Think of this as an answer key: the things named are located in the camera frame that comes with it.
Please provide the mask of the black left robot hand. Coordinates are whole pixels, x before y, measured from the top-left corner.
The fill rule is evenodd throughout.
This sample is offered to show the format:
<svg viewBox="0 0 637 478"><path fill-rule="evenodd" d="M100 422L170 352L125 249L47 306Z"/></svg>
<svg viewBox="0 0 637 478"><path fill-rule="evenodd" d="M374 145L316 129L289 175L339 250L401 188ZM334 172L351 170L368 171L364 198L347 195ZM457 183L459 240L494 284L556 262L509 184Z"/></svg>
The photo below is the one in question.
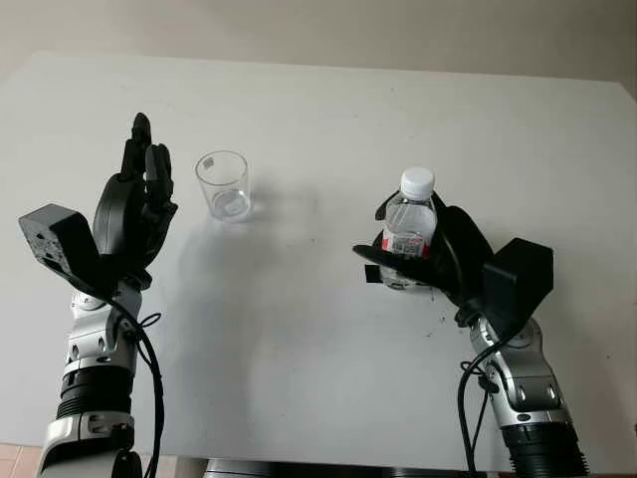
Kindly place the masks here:
<svg viewBox="0 0 637 478"><path fill-rule="evenodd" d="M120 172L106 183L93 224L101 258L115 278L139 291L150 287L147 267L159 254L178 206L168 148L154 144L149 118L135 116Z"/></svg>

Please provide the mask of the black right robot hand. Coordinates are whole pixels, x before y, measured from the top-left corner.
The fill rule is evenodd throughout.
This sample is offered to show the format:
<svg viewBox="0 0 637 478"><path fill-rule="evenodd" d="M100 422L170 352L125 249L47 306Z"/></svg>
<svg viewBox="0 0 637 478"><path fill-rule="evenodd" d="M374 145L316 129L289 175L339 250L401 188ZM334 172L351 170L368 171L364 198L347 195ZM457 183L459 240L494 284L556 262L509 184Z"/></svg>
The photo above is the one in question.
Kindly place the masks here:
<svg viewBox="0 0 637 478"><path fill-rule="evenodd" d="M407 258L384 251L379 238L371 245L355 245L352 250L406 279L440 290L452 304L462 308L482 295L482 268L494 252L464 209L446 205L438 194L433 194L432 199L438 224L428 258Z"/></svg>

